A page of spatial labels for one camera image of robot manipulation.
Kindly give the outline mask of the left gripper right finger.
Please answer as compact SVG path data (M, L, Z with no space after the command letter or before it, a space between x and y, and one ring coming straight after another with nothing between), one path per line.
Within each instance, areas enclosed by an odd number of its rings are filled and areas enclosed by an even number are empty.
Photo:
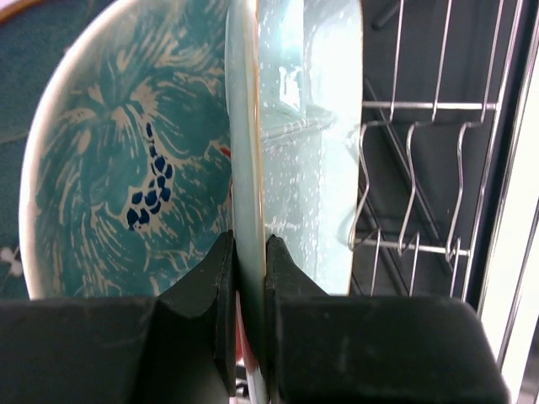
M267 242L266 328L274 403L507 403L483 326L439 296L329 295Z

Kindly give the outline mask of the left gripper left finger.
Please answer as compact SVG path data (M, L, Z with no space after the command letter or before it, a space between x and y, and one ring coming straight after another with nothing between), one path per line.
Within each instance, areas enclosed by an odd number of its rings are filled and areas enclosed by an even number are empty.
M3 300L4 403L226 403L236 390L234 240L158 297Z

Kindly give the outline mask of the red and teal round plate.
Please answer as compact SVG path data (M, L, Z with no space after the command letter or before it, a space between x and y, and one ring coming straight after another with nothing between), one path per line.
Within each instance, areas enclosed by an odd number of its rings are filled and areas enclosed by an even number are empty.
M135 403L235 392L226 1L116 1L75 39L29 130L29 297L156 299Z

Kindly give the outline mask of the light teal divided rectangular plate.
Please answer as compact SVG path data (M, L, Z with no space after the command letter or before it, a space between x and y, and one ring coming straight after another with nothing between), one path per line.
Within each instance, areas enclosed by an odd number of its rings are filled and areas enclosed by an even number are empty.
M232 153L237 313L249 398L268 401L268 240L323 291L345 295L353 263L363 99L357 1L233 1L225 81Z

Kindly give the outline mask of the round dark teal plate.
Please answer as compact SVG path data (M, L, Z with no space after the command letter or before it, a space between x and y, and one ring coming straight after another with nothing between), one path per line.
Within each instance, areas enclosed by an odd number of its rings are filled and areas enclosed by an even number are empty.
M160 56L202 31L198 1L39 1L1 22L1 303L83 303L127 291L131 176L144 120L125 117L137 40ZM134 72L133 79L127 74Z

